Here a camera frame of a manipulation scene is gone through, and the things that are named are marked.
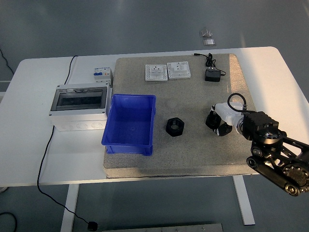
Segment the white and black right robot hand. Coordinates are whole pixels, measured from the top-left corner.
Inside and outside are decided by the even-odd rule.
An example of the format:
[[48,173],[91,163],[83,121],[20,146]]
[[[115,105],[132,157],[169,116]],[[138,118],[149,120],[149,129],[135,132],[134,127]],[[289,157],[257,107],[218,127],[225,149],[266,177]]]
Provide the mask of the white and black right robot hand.
[[218,136],[229,134],[233,128],[242,135],[243,120],[243,113],[233,110],[224,102],[211,107],[205,124]]

